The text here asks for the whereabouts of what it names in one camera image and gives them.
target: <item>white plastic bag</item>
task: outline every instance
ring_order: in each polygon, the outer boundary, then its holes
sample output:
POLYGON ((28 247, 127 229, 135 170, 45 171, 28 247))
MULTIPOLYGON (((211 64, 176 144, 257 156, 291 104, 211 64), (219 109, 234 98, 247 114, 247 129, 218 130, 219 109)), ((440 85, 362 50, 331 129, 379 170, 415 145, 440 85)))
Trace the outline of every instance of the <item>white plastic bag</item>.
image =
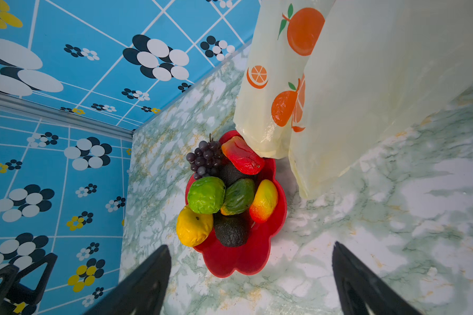
POLYGON ((473 82, 473 0, 338 0, 295 71, 285 61, 291 47, 280 62, 256 40, 276 38, 278 29, 260 28, 280 23, 263 12, 272 9, 286 12, 287 2, 262 2, 249 56, 249 67, 273 59, 269 81, 255 89, 244 79, 234 122, 258 154, 289 154, 303 198, 321 195, 376 141, 420 122, 473 82), (304 105, 303 115, 279 127, 275 96, 303 74, 295 105, 295 112, 304 105))

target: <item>yellow lemon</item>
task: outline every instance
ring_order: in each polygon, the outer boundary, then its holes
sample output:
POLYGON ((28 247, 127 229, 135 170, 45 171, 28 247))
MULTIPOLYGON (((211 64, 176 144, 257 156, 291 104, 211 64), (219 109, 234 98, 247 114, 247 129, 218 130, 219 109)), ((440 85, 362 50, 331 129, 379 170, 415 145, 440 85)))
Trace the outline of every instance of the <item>yellow lemon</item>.
POLYGON ((193 247, 203 243, 214 227, 211 214, 195 213, 185 206, 177 217, 177 236, 182 244, 193 247))

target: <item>yellow mango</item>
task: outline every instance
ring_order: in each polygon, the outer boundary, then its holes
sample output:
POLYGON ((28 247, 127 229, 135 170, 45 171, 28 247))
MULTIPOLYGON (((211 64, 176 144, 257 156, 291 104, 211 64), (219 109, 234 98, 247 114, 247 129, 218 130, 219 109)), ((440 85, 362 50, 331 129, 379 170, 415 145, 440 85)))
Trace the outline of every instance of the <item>yellow mango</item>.
POLYGON ((277 188, 271 180, 263 180, 249 208, 251 218, 256 223, 265 223, 275 210, 278 202, 277 188))

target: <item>avocado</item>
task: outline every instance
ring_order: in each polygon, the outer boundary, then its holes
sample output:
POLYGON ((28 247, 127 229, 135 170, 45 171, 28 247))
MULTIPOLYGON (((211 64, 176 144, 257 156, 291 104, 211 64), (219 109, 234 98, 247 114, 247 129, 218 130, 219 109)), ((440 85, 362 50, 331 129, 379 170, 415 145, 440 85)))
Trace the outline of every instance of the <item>avocado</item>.
POLYGON ((219 171, 219 178, 222 179, 222 181, 224 181, 224 184, 226 185, 226 187, 230 187, 237 180, 241 178, 252 179, 253 181, 256 181, 256 179, 258 178, 258 175, 244 174, 240 172, 239 170, 237 170, 237 168, 233 164, 229 163, 221 168, 221 170, 219 171))
POLYGON ((247 243, 250 226, 245 213, 225 216, 220 212, 214 213, 215 237, 225 247, 239 247, 247 243))
POLYGON ((229 216, 246 211, 254 201, 254 182, 250 178, 240 178, 228 189, 221 207, 221 214, 229 216))

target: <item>red plastic bowl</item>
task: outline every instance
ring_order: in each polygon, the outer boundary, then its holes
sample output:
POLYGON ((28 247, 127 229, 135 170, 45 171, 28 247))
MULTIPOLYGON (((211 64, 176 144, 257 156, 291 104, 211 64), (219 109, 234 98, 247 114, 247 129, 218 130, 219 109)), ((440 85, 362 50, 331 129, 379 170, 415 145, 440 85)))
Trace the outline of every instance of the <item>red plastic bowl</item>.
MULTIPOLYGON (((221 137, 219 142, 223 144, 235 135, 240 134, 236 130, 229 131, 221 137)), ((265 159, 265 167, 258 174, 258 182, 271 180, 275 184, 278 191, 278 203, 268 221, 253 225, 245 245, 237 248, 224 247, 217 240, 214 229, 212 229, 207 239, 194 247, 196 251, 203 254, 205 265, 216 277, 229 277, 235 270, 244 275, 255 275, 265 267, 270 256, 271 238, 282 229, 287 217, 285 193, 275 179, 275 172, 275 160, 265 159)), ((188 204, 189 188, 195 181, 193 176, 189 179, 186 187, 186 205, 188 204)))

